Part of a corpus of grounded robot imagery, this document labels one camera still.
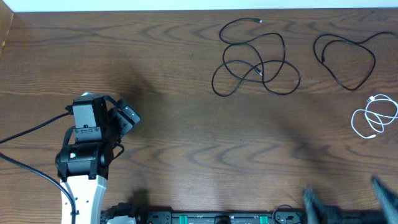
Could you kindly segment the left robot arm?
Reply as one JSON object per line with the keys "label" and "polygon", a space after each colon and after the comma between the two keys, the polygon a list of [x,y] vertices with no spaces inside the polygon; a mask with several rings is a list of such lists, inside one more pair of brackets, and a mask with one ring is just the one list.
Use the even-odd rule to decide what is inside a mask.
{"label": "left robot arm", "polygon": [[55,158],[62,195],[62,223],[99,223],[116,147],[141,120],[124,100],[86,92],[72,104],[69,128]]}

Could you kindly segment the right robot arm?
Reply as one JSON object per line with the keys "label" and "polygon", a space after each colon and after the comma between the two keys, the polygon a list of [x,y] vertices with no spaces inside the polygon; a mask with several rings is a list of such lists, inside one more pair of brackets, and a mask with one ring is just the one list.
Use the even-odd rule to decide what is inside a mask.
{"label": "right robot arm", "polygon": [[397,192],[378,176],[371,177],[371,185],[379,202],[379,209],[343,209],[322,202],[311,188],[303,190],[305,222],[308,224],[395,224],[397,223]]}

